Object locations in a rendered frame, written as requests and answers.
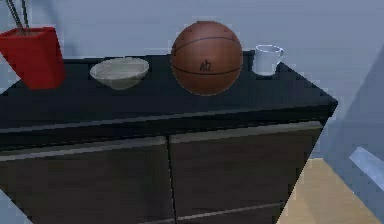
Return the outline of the dark bare plant stems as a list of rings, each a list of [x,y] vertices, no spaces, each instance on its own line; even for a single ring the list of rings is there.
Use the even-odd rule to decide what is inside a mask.
[[[19,32],[22,35],[26,36],[29,33],[29,22],[28,22],[28,15],[27,15],[27,9],[26,9],[26,0],[20,0],[20,1],[21,1],[23,19],[20,19],[20,16],[16,10],[13,0],[5,0],[6,5],[12,15],[13,20],[15,21],[15,24]]]

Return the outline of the red plant pot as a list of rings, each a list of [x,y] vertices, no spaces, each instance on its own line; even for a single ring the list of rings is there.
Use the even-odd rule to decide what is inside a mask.
[[[29,89],[57,88],[65,80],[54,27],[14,28],[0,34],[0,53]]]

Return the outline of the white bowl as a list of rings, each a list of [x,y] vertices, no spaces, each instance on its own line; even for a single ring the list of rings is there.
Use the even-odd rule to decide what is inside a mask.
[[[114,90],[125,90],[140,83],[148,71],[146,60],[126,57],[100,62],[90,69],[90,75]]]

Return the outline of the dark brown cupboard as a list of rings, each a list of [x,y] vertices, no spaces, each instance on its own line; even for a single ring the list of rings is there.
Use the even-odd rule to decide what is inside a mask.
[[[246,53],[236,82],[196,96],[167,56],[111,89],[91,61],[64,83],[0,94],[0,190],[32,224],[276,224],[337,101]]]

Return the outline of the brown basketball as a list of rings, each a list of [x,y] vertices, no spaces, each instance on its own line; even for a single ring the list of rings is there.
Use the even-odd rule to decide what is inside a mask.
[[[170,64],[177,82],[202,96],[227,90],[238,78],[243,53],[236,34],[215,21],[197,21],[175,39]]]

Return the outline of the white mug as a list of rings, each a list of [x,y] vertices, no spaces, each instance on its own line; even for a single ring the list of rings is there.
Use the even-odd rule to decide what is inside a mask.
[[[281,63],[284,49],[274,45],[257,45],[253,59],[252,71],[257,75],[271,76]]]

